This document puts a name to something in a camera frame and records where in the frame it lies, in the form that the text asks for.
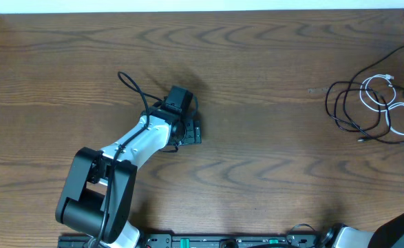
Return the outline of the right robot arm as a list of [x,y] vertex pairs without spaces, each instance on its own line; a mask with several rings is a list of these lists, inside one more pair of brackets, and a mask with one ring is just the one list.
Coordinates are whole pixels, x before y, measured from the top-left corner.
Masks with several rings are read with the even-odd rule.
[[[389,132],[397,133],[392,128],[390,110],[395,107],[404,106],[403,102],[389,103],[383,101],[379,103],[377,97],[372,101],[377,104],[374,111],[378,114],[384,114]],[[328,233],[321,237],[321,240],[316,244],[317,247],[402,247],[404,248],[404,213],[391,221],[380,226],[374,232],[361,231],[351,228],[344,224],[336,224],[330,228]]]

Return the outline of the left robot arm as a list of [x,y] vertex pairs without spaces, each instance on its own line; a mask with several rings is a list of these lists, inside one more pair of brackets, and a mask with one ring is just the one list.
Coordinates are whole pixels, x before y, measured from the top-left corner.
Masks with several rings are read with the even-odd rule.
[[190,91],[173,86],[147,107],[138,123],[100,150],[81,148],[74,156],[55,211],[57,222],[87,234],[86,247],[135,247],[140,231],[128,221],[137,171],[166,146],[201,142]]

